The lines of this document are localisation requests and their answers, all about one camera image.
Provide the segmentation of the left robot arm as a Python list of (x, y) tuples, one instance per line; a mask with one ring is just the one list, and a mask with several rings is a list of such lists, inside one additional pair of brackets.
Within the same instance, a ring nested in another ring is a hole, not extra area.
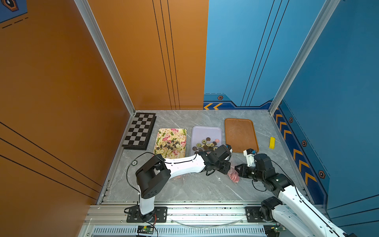
[(214, 151), (199, 152), (181, 159), (164, 159), (161, 154), (153, 155), (135, 173), (140, 215), (144, 217), (154, 214), (155, 196), (169, 179), (188, 173), (205, 172), (209, 176), (218, 171), (227, 174), (231, 168), (232, 151), (230, 145), (222, 145)]

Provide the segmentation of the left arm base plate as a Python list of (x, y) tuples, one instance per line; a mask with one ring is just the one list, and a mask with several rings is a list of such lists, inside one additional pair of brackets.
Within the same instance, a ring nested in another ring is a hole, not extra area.
[(155, 207), (154, 210), (146, 215), (142, 215), (137, 205), (124, 210), (127, 223), (165, 223), (167, 220), (168, 208), (165, 206)]

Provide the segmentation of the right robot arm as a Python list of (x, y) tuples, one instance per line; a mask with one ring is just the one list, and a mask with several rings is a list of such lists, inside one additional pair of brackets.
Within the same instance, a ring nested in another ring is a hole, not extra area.
[(261, 218), (275, 221), (296, 237), (355, 237), (335, 225), (298, 190), (295, 183), (285, 174), (275, 171), (273, 162), (266, 154), (257, 154), (252, 149), (243, 152), (246, 164), (235, 167), (239, 177), (261, 182), (273, 193), (261, 202)]

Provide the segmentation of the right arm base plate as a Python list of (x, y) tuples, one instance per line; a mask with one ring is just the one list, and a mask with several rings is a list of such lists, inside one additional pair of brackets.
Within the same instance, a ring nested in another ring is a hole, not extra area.
[(245, 207), (245, 214), (248, 223), (271, 222), (271, 220), (266, 220), (264, 218), (261, 213), (261, 208), (258, 206)]

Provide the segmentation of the ziploc bag of pink cookies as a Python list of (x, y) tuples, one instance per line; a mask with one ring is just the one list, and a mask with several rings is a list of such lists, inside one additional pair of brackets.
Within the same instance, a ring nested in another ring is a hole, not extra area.
[(235, 170), (235, 167), (234, 166), (231, 166), (229, 171), (228, 171), (228, 176), (230, 178), (230, 180), (233, 182), (233, 183), (238, 183), (240, 181), (240, 177), (239, 177), (239, 174), (238, 172)]

